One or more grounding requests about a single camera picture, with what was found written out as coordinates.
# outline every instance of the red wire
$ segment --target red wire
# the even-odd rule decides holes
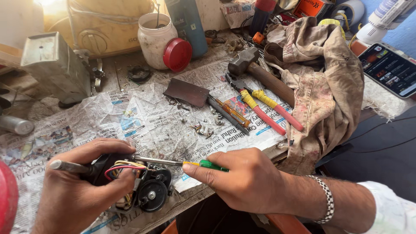
[[[105,173],[104,173],[104,176],[108,179],[108,180],[112,180],[108,175],[107,175],[107,173],[108,172],[110,172],[110,171],[112,171],[112,170],[115,170],[115,169],[122,169],[122,168],[132,168],[132,169],[139,169],[139,170],[142,170],[142,169],[146,169],[145,167],[135,167],[135,166],[118,166],[118,167],[113,167],[113,168],[110,168],[110,169],[108,169],[108,170],[106,170],[105,171]]]

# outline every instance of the smartphone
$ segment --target smartphone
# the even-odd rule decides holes
[[[416,93],[416,64],[379,43],[358,58],[364,73],[394,95],[404,99]]]

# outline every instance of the sandpaper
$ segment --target sandpaper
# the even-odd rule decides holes
[[[207,100],[209,90],[172,78],[168,88],[163,94],[182,99],[197,107],[203,107]]]

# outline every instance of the pliers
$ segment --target pliers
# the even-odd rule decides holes
[[[229,72],[226,72],[225,78],[227,79],[228,83],[230,83],[231,87],[241,93],[241,100],[247,103],[264,122],[270,125],[279,134],[284,135],[286,134],[286,131],[260,109],[258,104],[254,101],[253,97],[256,97],[269,107],[273,108],[298,131],[303,130],[303,126],[277,102],[266,96],[263,90],[250,89],[244,81],[238,77],[231,75]]]

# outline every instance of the cardboard box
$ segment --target cardboard box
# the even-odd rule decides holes
[[[323,17],[333,5],[334,4],[328,0],[300,0],[293,11],[293,15],[299,18],[314,16],[319,19],[320,17]]]

